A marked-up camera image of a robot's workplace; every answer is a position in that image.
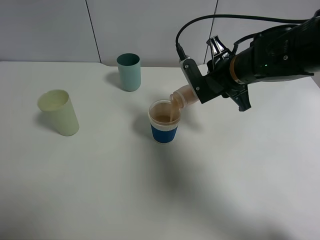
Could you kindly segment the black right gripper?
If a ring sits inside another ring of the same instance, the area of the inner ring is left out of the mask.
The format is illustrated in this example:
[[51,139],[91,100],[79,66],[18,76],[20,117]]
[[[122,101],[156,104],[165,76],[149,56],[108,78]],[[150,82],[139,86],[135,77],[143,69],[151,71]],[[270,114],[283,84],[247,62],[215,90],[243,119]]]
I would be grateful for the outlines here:
[[238,105],[240,112],[245,112],[250,109],[252,106],[249,99],[248,87],[245,86],[244,81],[240,79],[240,71],[243,63],[240,56],[235,55],[226,58],[229,56],[229,49],[222,43],[218,35],[212,36],[206,43],[210,47],[212,58],[212,60],[207,63],[207,74],[210,74],[214,80],[224,87],[225,90],[220,96],[223,98],[231,98]]

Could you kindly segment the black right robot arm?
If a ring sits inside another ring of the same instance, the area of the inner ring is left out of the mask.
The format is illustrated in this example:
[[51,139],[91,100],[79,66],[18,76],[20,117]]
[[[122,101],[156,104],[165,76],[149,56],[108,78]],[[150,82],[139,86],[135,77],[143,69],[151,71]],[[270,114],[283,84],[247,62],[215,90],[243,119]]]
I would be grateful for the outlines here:
[[207,62],[208,73],[223,86],[218,93],[231,98],[241,112],[251,108],[248,85],[283,82],[313,76],[320,71],[320,12],[301,24],[285,24],[245,36],[249,48],[234,50],[223,60]]

